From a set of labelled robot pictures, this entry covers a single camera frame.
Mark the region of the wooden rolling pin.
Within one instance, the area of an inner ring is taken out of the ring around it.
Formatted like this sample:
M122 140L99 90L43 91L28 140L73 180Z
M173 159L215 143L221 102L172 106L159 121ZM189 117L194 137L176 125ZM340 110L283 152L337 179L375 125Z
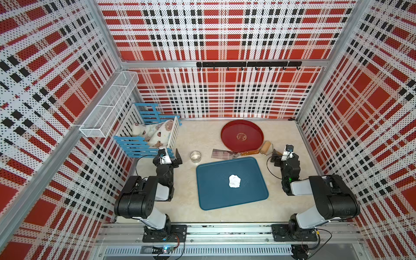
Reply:
M270 151L273 150L273 144L270 141L265 141L263 146L260 149L260 154L267 156L270 154Z

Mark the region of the white dough lump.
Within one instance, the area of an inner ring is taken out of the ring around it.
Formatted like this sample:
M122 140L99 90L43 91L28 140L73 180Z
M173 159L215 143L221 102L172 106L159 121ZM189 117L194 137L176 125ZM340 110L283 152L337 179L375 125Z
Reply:
M239 188L241 185L241 179L237 175L230 175L229 176L229 187L230 188Z

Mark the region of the teal plastic tray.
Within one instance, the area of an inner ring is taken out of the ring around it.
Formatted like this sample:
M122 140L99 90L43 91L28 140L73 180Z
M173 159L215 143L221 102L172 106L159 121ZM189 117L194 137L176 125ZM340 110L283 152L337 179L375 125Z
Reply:
M196 168L199 206L209 211L266 200L269 192L253 157L201 164Z

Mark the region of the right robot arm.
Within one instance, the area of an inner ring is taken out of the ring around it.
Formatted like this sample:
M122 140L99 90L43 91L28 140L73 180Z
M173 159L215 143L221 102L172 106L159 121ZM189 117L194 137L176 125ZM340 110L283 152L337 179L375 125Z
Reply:
M337 175L311 175L300 179L299 156L291 145L283 153L273 151L270 162L281 170L282 189L288 196L313 196L314 206L290 217L294 231L314 229L330 221L346 221L360 214L360 206L351 189Z

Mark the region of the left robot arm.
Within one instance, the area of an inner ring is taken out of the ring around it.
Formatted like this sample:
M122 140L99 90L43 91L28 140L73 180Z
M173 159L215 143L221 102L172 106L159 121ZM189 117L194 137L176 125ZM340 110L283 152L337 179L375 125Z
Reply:
M165 237L172 234L171 221L155 207L155 203L173 199L174 169L182 164L182 158L176 150L174 158L168 160L167 152L160 149L153 163L155 176L132 175L128 178L115 202L114 213L117 217L144 223L147 235Z

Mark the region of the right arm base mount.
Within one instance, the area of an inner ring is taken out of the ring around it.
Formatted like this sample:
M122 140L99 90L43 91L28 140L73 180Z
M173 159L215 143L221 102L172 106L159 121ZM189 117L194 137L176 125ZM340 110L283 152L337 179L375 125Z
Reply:
M314 229L301 229L289 224L273 224L271 226L275 242L317 242Z

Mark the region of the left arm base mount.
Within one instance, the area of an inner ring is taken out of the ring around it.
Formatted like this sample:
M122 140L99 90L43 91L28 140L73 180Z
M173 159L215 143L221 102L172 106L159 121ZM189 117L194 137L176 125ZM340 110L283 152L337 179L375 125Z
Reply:
M187 225L168 225L167 227L156 230L144 227L142 241L144 243L165 243L165 242L185 242L187 236Z

